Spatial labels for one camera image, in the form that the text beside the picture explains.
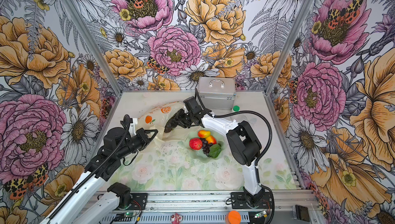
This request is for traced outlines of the yellow red mango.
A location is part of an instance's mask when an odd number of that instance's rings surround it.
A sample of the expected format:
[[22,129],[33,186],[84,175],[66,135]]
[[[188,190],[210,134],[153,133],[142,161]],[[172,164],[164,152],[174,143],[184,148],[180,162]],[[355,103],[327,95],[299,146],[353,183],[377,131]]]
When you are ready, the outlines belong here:
[[212,135],[210,135],[209,137],[205,138],[205,140],[208,142],[208,144],[217,144],[217,140]]
[[200,138],[203,138],[203,139],[206,139],[206,138],[208,138],[208,137],[211,136],[211,132],[208,131],[208,130],[200,130],[200,131],[198,131],[197,134],[198,134],[198,136],[199,136]]

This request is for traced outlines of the red strawberry fruit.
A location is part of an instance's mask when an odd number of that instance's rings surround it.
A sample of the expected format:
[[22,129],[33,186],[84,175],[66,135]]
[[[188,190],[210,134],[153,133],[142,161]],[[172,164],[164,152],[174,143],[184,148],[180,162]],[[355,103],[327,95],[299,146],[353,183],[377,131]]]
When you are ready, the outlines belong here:
[[189,147],[192,150],[199,151],[203,147],[203,142],[200,138],[192,138],[189,141]]

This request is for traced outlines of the pink white small figure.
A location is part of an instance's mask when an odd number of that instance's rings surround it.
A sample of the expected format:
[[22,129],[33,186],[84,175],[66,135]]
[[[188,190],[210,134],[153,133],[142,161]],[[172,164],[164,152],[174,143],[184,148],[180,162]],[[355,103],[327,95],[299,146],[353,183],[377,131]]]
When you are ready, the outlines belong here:
[[175,213],[171,215],[170,221],[172,224],[181,224],[181,222],[183,221],[183,216],[178,213]]

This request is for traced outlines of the aluminium corner post left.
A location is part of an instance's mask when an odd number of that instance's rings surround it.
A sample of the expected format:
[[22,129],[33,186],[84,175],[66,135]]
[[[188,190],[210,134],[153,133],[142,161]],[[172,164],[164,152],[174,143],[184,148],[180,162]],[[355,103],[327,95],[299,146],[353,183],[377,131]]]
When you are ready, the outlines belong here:
[[122,88],[118,84],[116,78],[112,74],[99,46],[93,38],[87,24],[85,23],[83,16],[80,14],[79,9],[75,6],[73,0],[60,0],[63,3],[63,7],[70,14],[72,21],[74,22],[76,28],[81,33],[85,43],[87,44],[92,55],[95,57],[98,65],[105,74],[109,84],[113,88],[115,95],[120,97],[122,94]]

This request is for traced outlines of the green leaf grape bunch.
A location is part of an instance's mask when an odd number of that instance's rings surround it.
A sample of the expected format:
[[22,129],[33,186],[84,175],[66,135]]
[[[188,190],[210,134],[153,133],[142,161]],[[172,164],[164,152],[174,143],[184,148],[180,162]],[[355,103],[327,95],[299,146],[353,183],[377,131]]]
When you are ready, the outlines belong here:
[[207,141],[203,142],[202,151],[204,155],[209,158],[217,158],[222,152],[222,147],[220,144],[208,143]]

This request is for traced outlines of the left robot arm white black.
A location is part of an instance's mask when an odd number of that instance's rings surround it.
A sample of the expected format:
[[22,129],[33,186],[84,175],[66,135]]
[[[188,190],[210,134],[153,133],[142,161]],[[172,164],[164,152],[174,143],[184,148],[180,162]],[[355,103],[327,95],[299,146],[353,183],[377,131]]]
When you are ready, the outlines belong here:
[[121,166],[121,160],[144,150],[157,134],[157,129],[140,128],[133,136],[123,127],[110,129],[103,138],[103,146],[85,167],[76,184],[41,223],[75,222],[87,202]]

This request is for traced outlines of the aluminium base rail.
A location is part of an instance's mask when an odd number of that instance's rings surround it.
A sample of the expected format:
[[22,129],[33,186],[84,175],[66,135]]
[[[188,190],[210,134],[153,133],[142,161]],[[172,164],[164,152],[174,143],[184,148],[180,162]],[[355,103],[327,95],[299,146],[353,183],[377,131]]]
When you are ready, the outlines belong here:
[[[99,192],[84,208],[75,222],[87,224],[170,224],[171,215],[183,216],[181,224],[223,224],[230,211],[241,214],[243,224],[324,224],[325,220],[318,202],[309,190],[266,190],[273,194],[273,209],[233,209],[231,192],[242,191],[151,191],[148,193],[146,209],[120,210],[114,197],[106,197]],[[305,206],[309,209],[310,222],[294,218],[293,207]]]

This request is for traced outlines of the dark avocado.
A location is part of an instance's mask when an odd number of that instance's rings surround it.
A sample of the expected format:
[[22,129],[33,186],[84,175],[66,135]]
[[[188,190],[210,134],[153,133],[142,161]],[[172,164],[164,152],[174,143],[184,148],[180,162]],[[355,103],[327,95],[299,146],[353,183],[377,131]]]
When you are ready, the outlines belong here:
[[177,126],[178,126],[177,123],[167,122],[166,125],[165,125],[164,133],[170,133]]

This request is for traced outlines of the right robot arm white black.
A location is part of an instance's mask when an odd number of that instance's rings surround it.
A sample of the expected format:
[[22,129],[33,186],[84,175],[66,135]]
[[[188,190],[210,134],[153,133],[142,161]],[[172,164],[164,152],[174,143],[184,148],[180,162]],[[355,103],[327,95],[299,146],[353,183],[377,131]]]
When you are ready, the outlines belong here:
[[[265,196],[265,191],[269,190],[268,187],[260,183],[258,170],[258,162],[268,151],[273,138],[269,121],[263,115],[254,111],[238,111],[216,115],[201,103],[198,96],[184,100],[184,106],[167,121],[164,132],[169,133],[178,126],[182,128],[201,126],[226,136],[231,154],[242,165],[243,192],[246,204],[250,208],[257,208]],[[237,122],[226,119],[239,114],[255,115],[265,122],[268,134],[264,148],[247,121]]]

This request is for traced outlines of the light green wavy plate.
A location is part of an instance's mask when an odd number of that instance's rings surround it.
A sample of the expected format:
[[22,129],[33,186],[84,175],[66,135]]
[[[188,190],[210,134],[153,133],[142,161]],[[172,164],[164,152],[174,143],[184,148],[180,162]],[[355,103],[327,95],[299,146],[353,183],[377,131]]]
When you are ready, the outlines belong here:
[[224,137],[222,135],[220,135],[219,133],[214,132],[213,130],[208,130],[208,131],[210,131],[211,135],[215,137],[215,139],[217,140],[217,144],[220,144],[221,147],[222,147],[222,152],[219,155],[219,157],[217,157],[217,158],[209,158],[206,155],[204,155],[202,149],[200,149],[199,151],[195,151],[195,150],[192,150],[189,147],[189,141],[192,138],[200,138],[198,136],[198,130],[190,132],[187,135],[186,139],[184,140],[184,146],[185,146],[185,148],[186,148],[186,150],[188,152],[189,157],[194,159],[194,160],[199,160],[202,163],[208,163],[208,162],[211,162],[211,161],[214,161],[214,160],[223,159],[223,157],[225,156],[225,152],[226,152],[226,146],[225,146],[225,143],[224,143]]

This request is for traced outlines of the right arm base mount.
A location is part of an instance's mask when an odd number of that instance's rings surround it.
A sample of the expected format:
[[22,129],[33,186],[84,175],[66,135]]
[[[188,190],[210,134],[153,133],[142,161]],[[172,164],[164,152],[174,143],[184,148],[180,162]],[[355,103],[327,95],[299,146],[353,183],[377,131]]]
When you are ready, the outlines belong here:
[[245,192],[231,192],[231,206],[233,209],[273,209],[273,194],[264,192],[251,195]]

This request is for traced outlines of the aluminium corner post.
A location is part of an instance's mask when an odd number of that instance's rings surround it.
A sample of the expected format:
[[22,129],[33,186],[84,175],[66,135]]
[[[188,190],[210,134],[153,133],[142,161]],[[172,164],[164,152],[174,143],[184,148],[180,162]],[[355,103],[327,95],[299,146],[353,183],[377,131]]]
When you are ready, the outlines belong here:
[[112,74],[99,46],[93,38],[87,24],[85,23],[83,16],[80,14],[79,9],[75,6],[73,0],[60,0],[63,3],[63,7],[70,14],[72,21],[74,22],[76,28],[81,33],[85,43],[87,44],[92,55],[95,57],[98,65],[105,74],[109,84],[113,88],[115,95],[120,97],[122,94],[122,88],[118,84],[116,78]]
[[281,53],[278,58],[278,62],[274,67],[273,73],[270,76],[269,82],[265,89],[265,94],[268,96],[274,85],[277,83],[277,79],[281,73],[282,68],[284,67],[287,57],[291,51],[294,41],[298,36],[299,29],[302,27],[302,24],[305,22],[307,17],[307,13],[310,11],[310,8],[313,6],[314,0],[304,0],[301,4],[299,11],[296,13],[295,21],[291,27],[291,30],[288,34],[286,42],[281,50]]

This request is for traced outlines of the white bottle green cap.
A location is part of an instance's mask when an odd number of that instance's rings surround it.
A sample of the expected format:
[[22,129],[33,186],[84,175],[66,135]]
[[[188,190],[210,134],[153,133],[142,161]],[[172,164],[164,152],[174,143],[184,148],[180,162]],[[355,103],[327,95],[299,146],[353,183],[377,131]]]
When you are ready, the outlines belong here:
[[240,111],[240,107],[237,106],[237,105],[235,105],[235,106],[232,108],[232,110],[233,110],[233,112],[239,112],[239,111]]

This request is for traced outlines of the cream translucent plastic bag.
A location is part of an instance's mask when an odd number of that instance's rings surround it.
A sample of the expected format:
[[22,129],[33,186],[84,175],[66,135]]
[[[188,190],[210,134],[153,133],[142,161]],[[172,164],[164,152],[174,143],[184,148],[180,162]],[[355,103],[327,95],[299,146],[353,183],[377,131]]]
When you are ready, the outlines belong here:
[[158,134],[155,136],[153,143],[158,148],[164,144],[170,144],[171,142],[184,141],[189,135],[190,129],[183,129],[178,126],[170,133],[164,132],[166,123],[170,118],[179,110],[183,109],[184,104],[182,102],[171,102],[162,106],[157,106],[138,118],[136,129],[157,129]]

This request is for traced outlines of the orange round cap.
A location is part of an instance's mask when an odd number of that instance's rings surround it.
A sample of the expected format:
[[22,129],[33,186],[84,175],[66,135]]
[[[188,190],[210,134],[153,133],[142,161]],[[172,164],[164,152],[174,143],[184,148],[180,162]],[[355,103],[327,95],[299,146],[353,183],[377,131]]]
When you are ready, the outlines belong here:
[[241,221],[241,214],[235,210],[228,212],[225,216],[226,224],[241,224]]

